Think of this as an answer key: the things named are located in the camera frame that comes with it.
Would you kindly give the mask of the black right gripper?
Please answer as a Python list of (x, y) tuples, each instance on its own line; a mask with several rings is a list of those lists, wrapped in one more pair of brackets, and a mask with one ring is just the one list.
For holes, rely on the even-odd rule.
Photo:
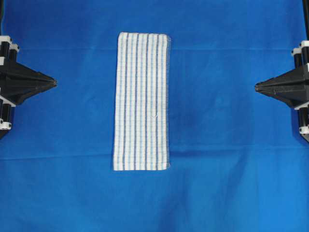
[[(266, 81), (257, 83), (255, 91), (268, 97), (279, 100), (287, 104), (290, 108), (297, 110), (298, 127), (300, 136), (309, 142), (309, 41), (304, 40), (298, 48), (292, 51), (295, 69), (290, 70), (282, 75), (270, 78)], [(300, 85), (301, 90), (305, 93), (304, 100), (295, 100), (291, 97), (283, 97), (278, 94), (262, 90), (264, 87), (281, 87)]]

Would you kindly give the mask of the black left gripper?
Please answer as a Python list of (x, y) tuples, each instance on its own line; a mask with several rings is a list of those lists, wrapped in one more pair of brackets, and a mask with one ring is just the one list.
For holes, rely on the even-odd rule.
[[(32, 70), (16, 62), (19, 46), (13, 43), (10, 36), (0, 36), (0, 138), (2, 139), (13, 127), (16, 104), (36, 94), (46, 92), (57, 86), (54, 78)], [(8, 76), (22, 80), (37, 80), (52, 83), (39, 87), (9, 88)]]

